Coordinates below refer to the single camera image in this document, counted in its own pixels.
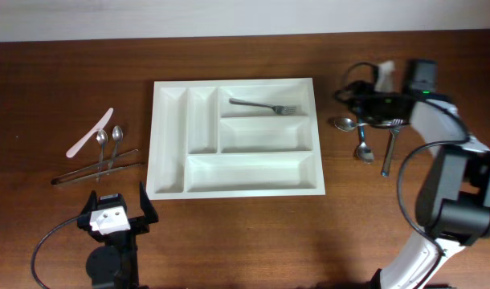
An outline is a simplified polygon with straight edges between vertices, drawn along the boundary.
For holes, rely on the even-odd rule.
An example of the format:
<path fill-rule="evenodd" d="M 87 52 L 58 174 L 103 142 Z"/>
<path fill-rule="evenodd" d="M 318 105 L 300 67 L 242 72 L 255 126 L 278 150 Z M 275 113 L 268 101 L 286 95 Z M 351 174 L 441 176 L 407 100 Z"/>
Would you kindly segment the steel fork angled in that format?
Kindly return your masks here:
<path fill-rule="evenodd" d="M 279 116 L 295 115 L 296 114 L 296 111 L 297 111 L 297 106 L 283 106 L 283 105 L 273 105 L 273 104 L 261 104 L 261 103 L 248 102 L 248 101 L 245 101 L 245 100 L 239 100 L 239 99 L 236 99 L 236 98 L 230 98 L 229 99 L 229 103 L 230 104 L 235 104 L 235 105 L 258 107 L 258 108 L 269 108 L 276 115 L 279 115 Z"/>

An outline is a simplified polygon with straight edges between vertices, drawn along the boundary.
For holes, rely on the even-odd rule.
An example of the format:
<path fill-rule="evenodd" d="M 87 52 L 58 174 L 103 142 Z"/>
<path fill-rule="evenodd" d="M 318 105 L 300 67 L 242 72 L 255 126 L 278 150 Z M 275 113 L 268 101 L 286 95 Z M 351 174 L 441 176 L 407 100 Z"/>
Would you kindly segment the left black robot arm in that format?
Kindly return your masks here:
<path fill-rule="evenodd" d="M 143 214 L 130 218 L 122 194 L 98 197 L 92 191 L 81 210 L 77 227 L 100 244 L 85 265 L 93 288 L 145 287 L 139 281 L 137 236 L 147 234 L 159 217 L 143 183 L 139 184 L 139 201 Z"/>

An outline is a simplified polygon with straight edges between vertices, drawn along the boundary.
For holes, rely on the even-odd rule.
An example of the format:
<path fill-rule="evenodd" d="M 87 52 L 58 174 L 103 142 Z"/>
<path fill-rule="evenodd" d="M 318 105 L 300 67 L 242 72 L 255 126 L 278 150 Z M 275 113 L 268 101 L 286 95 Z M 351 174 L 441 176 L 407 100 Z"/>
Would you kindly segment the steel spoon sideways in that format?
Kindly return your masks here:
<path fill-rule="evenodd" d="M 350 118 L 347 117 L 338 117 L 335 118 L 333 121 L 334 126 L 343 131 L 343 132 L 352 132 L 356 128 L 364 127 L 364 126 L 370 126 L 374 128 L 392 128 L 394 127 L 394 124 L 391 122 L 387 123 L 380 123 L 380 124 L 371 124 L 367 122 L 355 122 L 351 120 Z"/>

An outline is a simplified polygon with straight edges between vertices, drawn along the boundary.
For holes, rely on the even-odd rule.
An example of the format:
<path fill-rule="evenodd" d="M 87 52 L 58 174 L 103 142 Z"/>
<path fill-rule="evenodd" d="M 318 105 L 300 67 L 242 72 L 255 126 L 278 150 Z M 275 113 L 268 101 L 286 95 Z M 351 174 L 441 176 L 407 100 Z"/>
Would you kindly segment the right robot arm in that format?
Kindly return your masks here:
<path fill-rule="evenodd" d="M 372 79 L 344 77 L 335 100 L 364 125 L 411 127 L 425 142 L 406 156 L 397 176 L 398 205 L 413 232 L 369 286 L 424 288 L 450 257 L 490 237 L 490 148 L 460 119 L 451 97 L 437 92 L 436 62 L 409 60 L 399 92 L 391 79 L 393 62 L 368 66 Z M 404 173 L 410 160 L 426 150 L 433 162 L 409 215 L 402 196 Z"/>

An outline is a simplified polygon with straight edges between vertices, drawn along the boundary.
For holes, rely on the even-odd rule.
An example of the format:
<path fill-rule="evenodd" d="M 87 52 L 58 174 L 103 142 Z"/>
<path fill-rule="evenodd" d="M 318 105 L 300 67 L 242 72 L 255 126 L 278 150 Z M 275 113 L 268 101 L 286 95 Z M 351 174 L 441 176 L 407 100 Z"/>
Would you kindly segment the steel fork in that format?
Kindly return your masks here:
<path fill-rule="evenodd" d="M 390 175 L 390 165 L 391 165 L 391 160 L 392 160 L 392 156 L 393 156 L 393 152 L 394 152 L 394 146 L 395 146 L 397 136 L 399 134 L 399 129 L 401 128 L 403 123 L 404 123 L 404 120 L 395 119 L 395 120 L 393 120 L 392 126 L 390 127 L 390 130 L 389 130 L 390 138 L 388 141 L 386 155 L 385 155 L 385 159 L 384 159 L 382 171 L 381 171 L 381 175 L 383 177 L 388 177 Z"/>

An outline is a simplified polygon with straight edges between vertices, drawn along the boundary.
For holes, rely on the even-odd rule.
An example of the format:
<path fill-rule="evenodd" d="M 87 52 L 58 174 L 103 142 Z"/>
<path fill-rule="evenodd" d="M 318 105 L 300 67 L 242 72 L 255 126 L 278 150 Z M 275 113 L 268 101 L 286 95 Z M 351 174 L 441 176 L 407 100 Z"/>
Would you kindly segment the steel spoon blue-tinted handle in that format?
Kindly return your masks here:
<path fill-rule="evenodd" d="M 359 137 L 359 145 L 356 147 L 356 154 L 359 160 L 365 162 L 366 164 L 372 164 L 374 162 L 374 154 L 370 147 L 365 142 L 365 130 L 361 126 L 362 119 L 357 118 L 359 124 L 357 131 Z"/>

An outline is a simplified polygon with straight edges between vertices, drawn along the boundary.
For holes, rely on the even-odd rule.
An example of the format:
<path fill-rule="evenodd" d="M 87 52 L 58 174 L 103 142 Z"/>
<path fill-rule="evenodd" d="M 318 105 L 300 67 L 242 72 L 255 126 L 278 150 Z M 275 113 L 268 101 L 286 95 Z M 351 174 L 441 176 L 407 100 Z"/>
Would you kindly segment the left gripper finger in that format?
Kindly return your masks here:
<path fill-rule="evenodd" d="M 152 224 L 159 221 L 158 213 L 153 207 L 152 202 L 149 200 L 148 194 L 146 193 L 145 186 L 142 182 L 139 184 L 139 194 L 140 194 L 140 208 L 143 215 L 138 219 L 142 224 Z"/>
<path fill-rule="evenodd" d="M 85 204 L 85 206 L 83 207 L 83 209 L 81 210 L 80 212 L 80 215 L 81 216 L 87 216 L 89 215 L 92 211 L 96 210 L 97 208 L 97 194 L 96 194 L 96 191 L 93 190 L 89 197 L 88 197 L 88 200 Z"/>

